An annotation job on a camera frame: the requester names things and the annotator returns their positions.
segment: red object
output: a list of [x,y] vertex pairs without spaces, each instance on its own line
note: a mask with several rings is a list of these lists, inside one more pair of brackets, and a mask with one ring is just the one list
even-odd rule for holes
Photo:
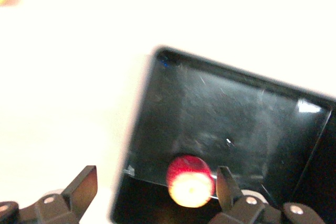
[[169,165],[166,182],[172,199],[181,206],[200,207],[215,191],[209,166],[199,157],[184,155]]

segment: scratch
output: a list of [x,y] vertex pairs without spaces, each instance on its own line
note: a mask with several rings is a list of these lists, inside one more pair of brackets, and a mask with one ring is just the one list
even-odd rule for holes
[[205,84],[205,81],[204,81],[203,78],[202,78],[202,76],[200,76],[200,79],[203,81],[204,85],[206,85],[206,84]]

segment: white background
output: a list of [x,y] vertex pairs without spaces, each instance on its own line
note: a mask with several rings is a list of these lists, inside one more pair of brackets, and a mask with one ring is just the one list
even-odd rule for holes
[[336,0],[21,0],[0,7],[0,201],[98,167],[107,223],[150,54],[168,45],[336,97]]

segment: metal screw head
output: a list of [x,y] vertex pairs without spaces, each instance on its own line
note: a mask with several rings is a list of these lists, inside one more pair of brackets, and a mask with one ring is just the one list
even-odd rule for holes
[[247,197],[246,202],[249,203],[250,205],[256,205],[258,203],[258,201],[253,197]]
[[8,205],[0,206],[0,212],[4,212],[4,211],[6,211],[8,208],[9,208]]
[[54,196],[51,196],[51,197],[48,197],[46,198],[43,202],[44,204],[48,204],[48,203],[51,203],[55,200]]
[[303,210],[298,207],[298,206],[295,206],[295,205],[291,205],[290,206],[290,210],[294,213],[294,214],[297,214],[297,215],[303,215]]

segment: black plastic tray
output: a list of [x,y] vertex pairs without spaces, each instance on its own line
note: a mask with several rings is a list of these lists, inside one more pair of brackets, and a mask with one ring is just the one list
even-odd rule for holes
[[[171,160],[181,154],[202,158],[214,177],[217,166],[228,166],[241,189],[262,193],[275,207],[293,200],[334,107],[334,101],[320,95],[161,48],[153,59],[112,220],[207,223],[218,211],[216,195],[205,206],[206,217],[197,218],[194,209],[174,202],[158,204],[160,199],[170,200],[165,174]],[[141,195],[142,210],[124,212],[124,206],[137,205],[135,191]],[[146,214],[144,206],[151,209]],[[176,209],[193,217],[182,220]]]

